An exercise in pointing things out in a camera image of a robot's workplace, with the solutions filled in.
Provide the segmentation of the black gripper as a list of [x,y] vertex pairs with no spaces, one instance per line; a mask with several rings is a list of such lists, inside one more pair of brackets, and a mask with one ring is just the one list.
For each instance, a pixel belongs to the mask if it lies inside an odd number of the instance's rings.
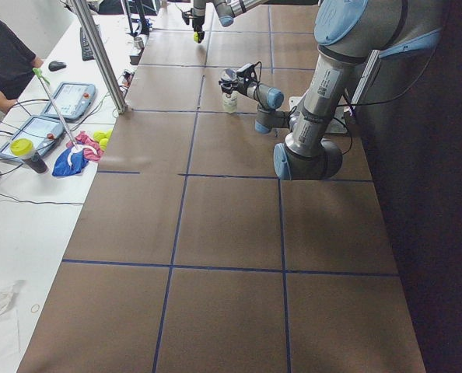
[[191,8],[191,15],[193,17],[193,40],[194,42],[202,42],[205,38],[205,31],[203,25],[205,23],[206,1],[194,0]]
[[219,85],[223,94],[231,95],[235,91],[242,95],[254,94],[254,77],[251,75],[237,75],[235,79],[221,78]]

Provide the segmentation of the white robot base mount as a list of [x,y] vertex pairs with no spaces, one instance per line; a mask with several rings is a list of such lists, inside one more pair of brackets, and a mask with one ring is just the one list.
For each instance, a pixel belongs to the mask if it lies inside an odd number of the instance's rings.
[[[300,103],[303,100],[301,96],[289,97],[289,109],[292,111],[289,119],[289,129],[293,131],[298,121]],[[334,117],[327,126],[325,134],[329,135],[348,135],[347,116],[349,115],[348,108],[345,106],[338,107],[334,112]]]

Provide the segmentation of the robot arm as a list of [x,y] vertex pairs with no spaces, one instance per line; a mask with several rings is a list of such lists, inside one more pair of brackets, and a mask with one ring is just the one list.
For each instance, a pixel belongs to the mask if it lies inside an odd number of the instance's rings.
[[205,15],[207,4],[211,3],[217,13],[218,20],[222,27],[231,26],[234,19],[238,16],[245,14],[263,5],[265,1],[261,0],[238,0],[238,1],[225,1],[225,0],[195,0],[193,1],[192,8],[189,11],[191,24],[194,31],[194,41],[200,44],[205,38],[205,31],[203,25],[205,24]]
[[380,58],[413,56],[433,49],[443,25],[444,1],[323,1],[314,38],[318,60],[313,79],[296,111],[279,111],[282,93],[252,77],[252,64],[222,72],[221,90],[257,101],[257,113],[267,114],[255,128],[268,133],[289,128],[274,148],[275,172],[281,180],[323,180],[341,168],[339,147],[324,138],[355,66],[373,50]]

